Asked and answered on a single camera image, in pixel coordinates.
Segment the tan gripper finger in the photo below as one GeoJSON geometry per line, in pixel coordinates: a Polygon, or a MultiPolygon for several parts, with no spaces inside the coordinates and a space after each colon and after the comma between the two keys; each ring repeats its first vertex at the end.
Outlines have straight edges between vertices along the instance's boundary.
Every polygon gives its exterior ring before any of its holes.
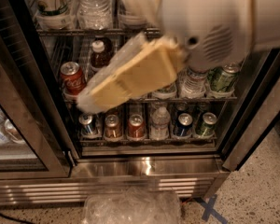
{"type": "Polygon", "coordinates": [[[161,0],[121,0],[126,10],[150,24],[159,24],[158,9],[161,0]]]}
{"type": "Polygon", "coordinates": [[[77,96],[77,108],[97,114],[161,89],[177,79],[186,52],[172,38],[132,37],[77,96]]]}

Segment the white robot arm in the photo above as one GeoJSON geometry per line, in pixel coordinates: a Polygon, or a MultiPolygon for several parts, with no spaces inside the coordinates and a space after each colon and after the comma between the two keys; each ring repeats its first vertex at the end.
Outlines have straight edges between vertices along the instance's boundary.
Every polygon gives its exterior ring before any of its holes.
{"type": "Polygon", "coordinates": [[[280,48],[280,0],[121,0],[161,31],[130,39],[77,96],[97,114],[161,89],[189,67],[207,71],[240,62],[250,51],[280,48]]]}

